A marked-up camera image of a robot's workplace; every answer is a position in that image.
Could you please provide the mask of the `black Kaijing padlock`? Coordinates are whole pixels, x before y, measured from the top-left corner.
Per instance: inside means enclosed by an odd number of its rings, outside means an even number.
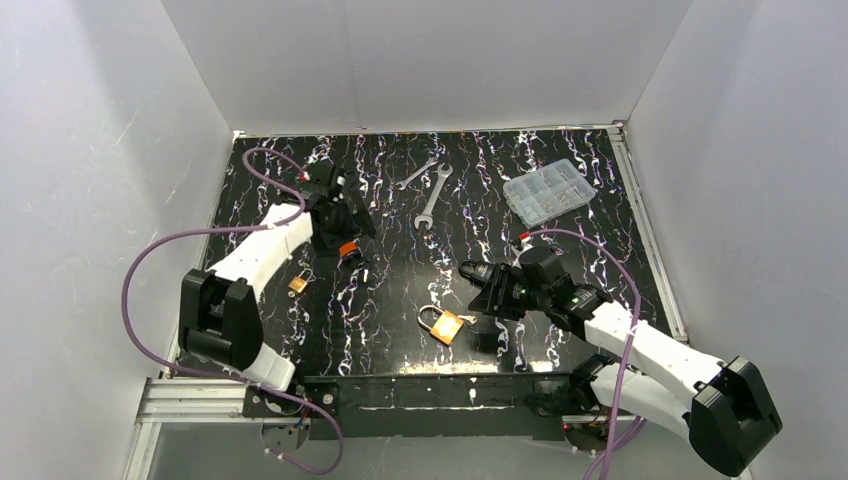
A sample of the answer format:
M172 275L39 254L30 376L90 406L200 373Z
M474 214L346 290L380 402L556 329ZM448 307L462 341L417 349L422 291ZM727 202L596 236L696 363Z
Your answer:
M484 288L490 283L494 265L485 261L464 260L459 264L459 275L470 284Z

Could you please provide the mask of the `orange black padlock with keys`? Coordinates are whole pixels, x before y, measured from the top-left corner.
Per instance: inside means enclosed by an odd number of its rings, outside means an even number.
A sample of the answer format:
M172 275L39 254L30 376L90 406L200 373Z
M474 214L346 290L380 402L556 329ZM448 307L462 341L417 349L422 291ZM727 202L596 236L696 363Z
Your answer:
M348 271L363 283L368 281L371 261L363 253L357 242L351 241L340 246L339 256L341 270Z

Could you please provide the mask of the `large brass padlock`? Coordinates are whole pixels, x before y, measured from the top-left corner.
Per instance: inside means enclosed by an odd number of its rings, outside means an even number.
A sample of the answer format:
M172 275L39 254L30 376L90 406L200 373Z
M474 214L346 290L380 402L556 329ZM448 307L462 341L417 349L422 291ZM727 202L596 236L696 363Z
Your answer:
M428 324L424 320L426 312L434 312L435 320ZM427 331L434 339L445 346L450 346L460 330L466 325L473 325L477 317L473 315L457 315L434 305L425 305L418 310L416 320L419 326Z

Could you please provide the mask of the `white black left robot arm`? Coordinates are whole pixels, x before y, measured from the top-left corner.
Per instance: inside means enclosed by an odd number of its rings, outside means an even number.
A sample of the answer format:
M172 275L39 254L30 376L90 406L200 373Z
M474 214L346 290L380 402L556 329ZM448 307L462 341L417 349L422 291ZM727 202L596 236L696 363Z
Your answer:
M180 349L281 391L289 388L295 365L264 341L259 299L265 286L305 244L319 257L365 269L356 242L376 233L354 172L321 161L301 178L303 204L271 206L261 230L210 269L189 271L181 285Z

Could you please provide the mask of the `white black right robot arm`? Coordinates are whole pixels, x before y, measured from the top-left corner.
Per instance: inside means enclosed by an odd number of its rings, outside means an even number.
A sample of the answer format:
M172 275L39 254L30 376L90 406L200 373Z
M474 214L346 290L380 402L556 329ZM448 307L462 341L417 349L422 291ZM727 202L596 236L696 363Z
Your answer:
M529 246L515 264L465 260L459 274L479 288L468 308L504 320L531 311L577 338L626 360L598 356L574 371L572 386L600 406L620 409L686 440L717 472L737 477L781 432L760 369L697 351L649 324L603 290L575 282L551 249Z

